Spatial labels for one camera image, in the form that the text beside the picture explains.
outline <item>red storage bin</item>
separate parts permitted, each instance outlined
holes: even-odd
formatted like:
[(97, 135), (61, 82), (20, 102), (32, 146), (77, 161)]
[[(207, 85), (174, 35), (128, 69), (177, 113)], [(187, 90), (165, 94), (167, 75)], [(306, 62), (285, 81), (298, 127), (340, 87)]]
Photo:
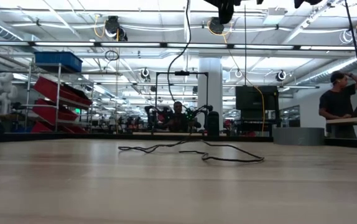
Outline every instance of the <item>red storage bin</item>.
[(84, 130), (83, 128), (81, 128), (79, 126), (68, 126), (65, 128), (67, 128), (71, 133), (88, 134), (88, 132), (86, 130)]
[[(53, 102), (57, 102), (57, 88), (57, 83), (48, 80), (44, 77), (39, 77), (34, 86), (34, 89), (36, 91), (49, 98)], [(74, 106), (79, 109), (87, 110), (92, 104), (92, 102), (87, 98), (77, 95), (69, 88), (60, 85), (60, 104)]]
[(53, 132), (54, 126), (45, 121), (36, 121), (35, 126), (32, 128), (32, 133)]
[[(55, 106), (55, 103), (51, 101), (45, 101), (43, 99), (38, 99), (36, 101), (36, 105), (51, 105)], [(55, 124), (55, 110), (56, 108), (52, 107), (38, 107), (35, 106), (32, 111), (39, 115), (41, 118), (49, 122), (50, 124)], [(74, 120), (78, 117), (77, 114), (73, 113), (72, 111), (66, 109), (65, 107), (60, 105), (58, 109), (58, 120), (62, 121), (70, 121), (74, 122)]]

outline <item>fluorescent light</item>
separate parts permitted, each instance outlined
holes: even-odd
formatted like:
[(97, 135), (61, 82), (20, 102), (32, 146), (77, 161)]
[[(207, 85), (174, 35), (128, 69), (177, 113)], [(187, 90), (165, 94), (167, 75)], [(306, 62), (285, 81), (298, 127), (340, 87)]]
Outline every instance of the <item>fluorescent light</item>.
[(266, 49), (266, 50), (291, 50), (294, 46), (291, 45), (244, 45), (236, 44), (235, 49)]
[(183, 83), (183, 84), (173, 84), (173, 86), (198, 86), (198, 84), (189, 84), (189, 83)]
[(103, 108), (105, 108), (107, 110), (115, 110), (114, 106), (103, 106)]
[(24, 75), (18, 74), (18, 73), (13, 73), (12, 74), (14, 78), (19, 79), (19, 80), (27, 80), (28, 78)]
[(289, 88), (289, 87), (286, 87), (286, 88), (284, 88), (283, 90), (281, 90), (280, 92), (285, 92), (285, 91), (288, 91), (288, 90), (290, 90), (290, 88)]
[(237, 87), (237, 86), (243, 86), (243, 85), (238, 85), (238, 84), (223, 84), (223, 87)]
[(28, 42), (23, 41), (0, 41), (0, 45), (8, 45), (8, 46), (29, 46)]
[(94, 85), (94, 90), (99, 92), (99, 93), (102, 93), (102, 94), (106, 93), (106, 91), (102, 87), (100, 87), (98, 85)]
[(101, 43), (103, 47), (160, 47), (160, 43), (130, 43), (130, 42), (112, 42)]
[(318, 88), (318, 86), (280, 86), (281, 88), (304, 88), (304, 89), (308, 89), (308, 88)]
[[(187, 44), (167, 44), (167, 47), (185, 47)], [(214, 49), (225, 49), (226, 44), (189, 44), (189, 48), (214, 48)]]
[(94, 47), (91, 42), (35, 42), (37, 46)]
[(354, 50), (352, 46), (301, 46), (301, 50)]

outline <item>hair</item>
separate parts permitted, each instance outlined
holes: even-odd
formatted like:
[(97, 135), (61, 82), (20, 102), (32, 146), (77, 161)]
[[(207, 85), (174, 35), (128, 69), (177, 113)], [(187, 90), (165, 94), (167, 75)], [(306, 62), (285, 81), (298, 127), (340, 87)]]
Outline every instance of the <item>hair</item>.
[(337, 80), (342, 79), (345, 77), (345, 74), (341, 71), (334, 71), (332, 72), (331, 76), (330, 76), (330, 82), (332, 84), (336, 84)]

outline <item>white column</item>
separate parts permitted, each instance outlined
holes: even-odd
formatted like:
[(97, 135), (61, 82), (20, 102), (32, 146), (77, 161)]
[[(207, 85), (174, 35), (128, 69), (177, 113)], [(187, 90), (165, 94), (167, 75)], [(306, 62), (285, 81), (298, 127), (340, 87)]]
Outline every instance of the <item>white column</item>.
[[(199, 72), (209, 73), (208, 104), (220, 116), (220, 130), (223, 129), (223, 67), (220, 58), (200, 58)], [(198, 75), (198, 107), (206, 104), (206, 76)], [(198, 122), (204, 125), (203, 114), (198, 116)]]

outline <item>black t-shirt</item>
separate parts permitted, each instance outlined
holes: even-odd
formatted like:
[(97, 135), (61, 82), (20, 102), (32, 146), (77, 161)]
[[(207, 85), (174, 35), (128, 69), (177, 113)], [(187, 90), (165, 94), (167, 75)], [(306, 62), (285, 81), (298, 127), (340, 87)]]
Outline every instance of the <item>black t-shirt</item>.
[[(353, 105), (351, 105), (351, 95), (355, 94), (355, 84), (349, 85), (340, 92), (331, 90), (326, 91), (320, 97), (320, 109), (325, 108), (326, 111), (335, 116), (344, 116), (353, 114)], [(331, 127), (327, 125), (327, 131), (330, 132)]]

